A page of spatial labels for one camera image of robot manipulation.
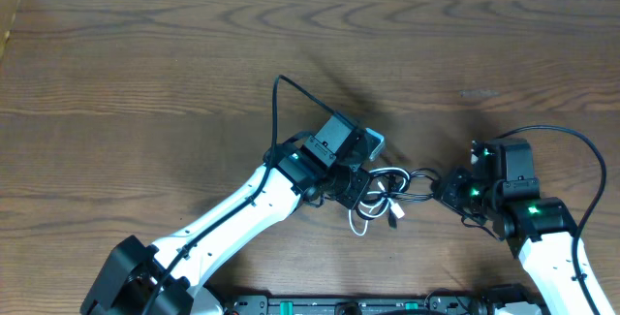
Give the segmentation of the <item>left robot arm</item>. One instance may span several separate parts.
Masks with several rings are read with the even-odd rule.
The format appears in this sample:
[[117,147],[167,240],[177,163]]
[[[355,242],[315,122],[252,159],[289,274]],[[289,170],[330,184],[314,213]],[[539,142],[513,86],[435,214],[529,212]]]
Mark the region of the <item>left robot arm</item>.
[[275,145],[229,197],[185,228],[144,245],[129,236],[109,253],[80,306],[82,314],[221,314],[204,285],[251,239],[288,218],[302,202],[328,195],[347,208],[367,193],[362,168],[381,152],[361,141],[333,147],[310,137]]

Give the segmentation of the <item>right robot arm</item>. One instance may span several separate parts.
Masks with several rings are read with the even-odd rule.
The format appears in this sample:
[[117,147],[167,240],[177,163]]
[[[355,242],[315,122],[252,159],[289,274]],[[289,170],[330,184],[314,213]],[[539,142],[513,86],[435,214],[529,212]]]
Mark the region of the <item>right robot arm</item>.
[[586,255],[582,229],[557,197],[543,197],[526,140],[474,142],[471,167],[433,186],[443,206],[504,241],[551,314],[612,314]]

